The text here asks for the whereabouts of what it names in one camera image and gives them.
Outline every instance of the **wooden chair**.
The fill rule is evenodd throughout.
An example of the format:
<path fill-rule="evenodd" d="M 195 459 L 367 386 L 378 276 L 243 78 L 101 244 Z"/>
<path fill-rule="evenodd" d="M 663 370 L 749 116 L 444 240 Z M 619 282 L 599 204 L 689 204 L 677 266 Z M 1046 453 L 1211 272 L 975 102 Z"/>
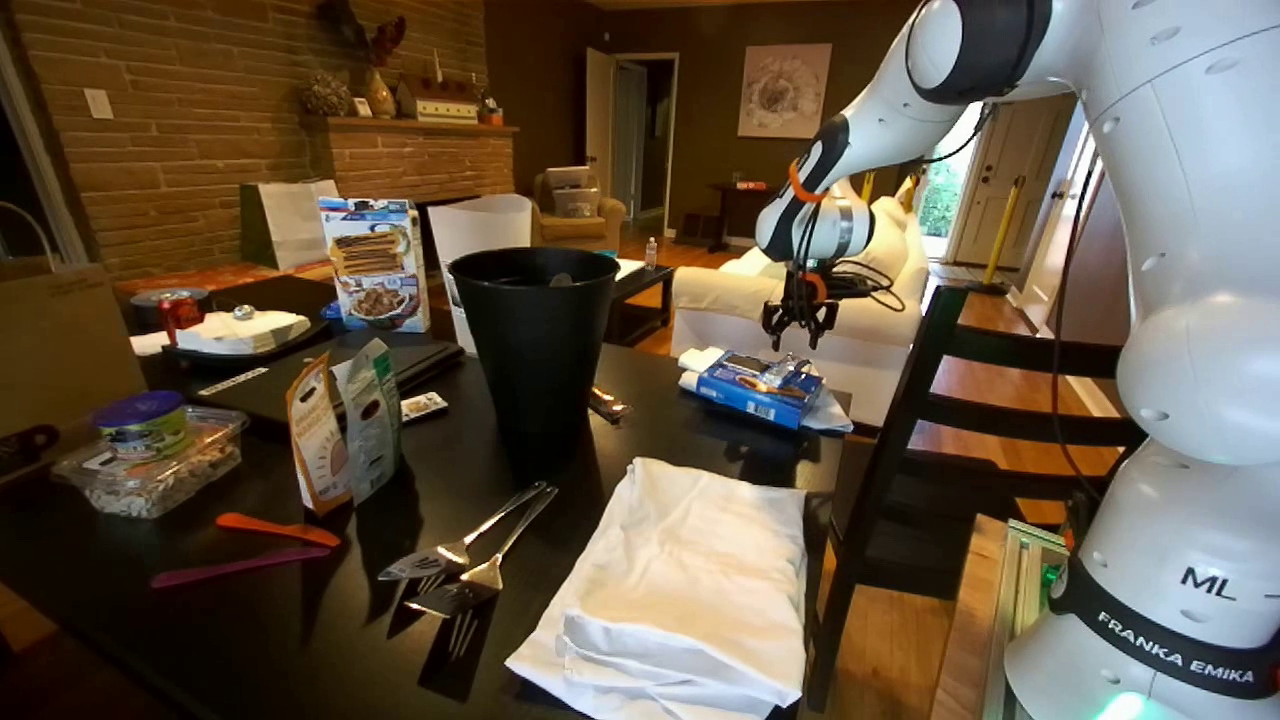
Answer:
<path fill-rule="evenodd" d="M 813 617 L 805 695 L 818 707 L 857 584 L 956 597 L 975 513 L 1010 518 L 1021 498 L 1101 497 L 1145 437 L 1127 414 L 1062 409 L 1064 376 L 1112 379 L 1120 348 L 962 322 L 982 293 L 1001 298 L 992 289 L 931 293 L 885 429 L 854 437 L 840 486 L 818 508 L 837 561 Z"/>

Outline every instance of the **cereal box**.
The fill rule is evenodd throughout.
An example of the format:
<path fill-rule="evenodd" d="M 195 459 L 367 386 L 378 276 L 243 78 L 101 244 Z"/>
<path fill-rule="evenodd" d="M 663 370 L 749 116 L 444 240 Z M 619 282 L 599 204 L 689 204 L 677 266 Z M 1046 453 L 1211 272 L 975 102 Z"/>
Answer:
<path fill-rule="evenodd" d="M 411 199 L 319 195 L 319 229 L 347 328 L 430 333 L 430 272 Z"/>

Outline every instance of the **ceiling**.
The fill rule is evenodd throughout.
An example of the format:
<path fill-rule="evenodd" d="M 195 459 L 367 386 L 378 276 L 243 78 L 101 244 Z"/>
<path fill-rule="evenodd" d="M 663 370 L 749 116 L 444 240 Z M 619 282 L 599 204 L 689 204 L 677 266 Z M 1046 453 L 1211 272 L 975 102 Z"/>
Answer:
<path fill-rule="evenodd" d="M 644 6 L 735 6 L 735 4 L 821 4 L 821 0 L 585 0 L 603 13 L 644 13 Z"/>

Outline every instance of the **white towel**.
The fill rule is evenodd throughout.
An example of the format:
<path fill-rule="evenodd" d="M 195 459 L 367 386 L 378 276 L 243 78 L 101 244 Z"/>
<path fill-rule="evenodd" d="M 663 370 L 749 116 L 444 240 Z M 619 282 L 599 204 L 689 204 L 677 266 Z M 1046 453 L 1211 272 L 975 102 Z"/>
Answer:
<path fill-rule="evenodd" d="M 590 717 L 740 720 L 799 698 L 799 491 L 631 459 L 509 669 Z"/>

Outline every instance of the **bottle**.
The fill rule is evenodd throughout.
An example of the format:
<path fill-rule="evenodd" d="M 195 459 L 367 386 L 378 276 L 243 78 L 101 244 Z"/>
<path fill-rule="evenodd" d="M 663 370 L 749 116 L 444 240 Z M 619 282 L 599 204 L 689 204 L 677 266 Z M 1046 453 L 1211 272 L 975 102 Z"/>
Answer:
<path fill-rule="evenodd" d="M 644 266 L 656 266 L 656 237 L 644 240 Z"/>

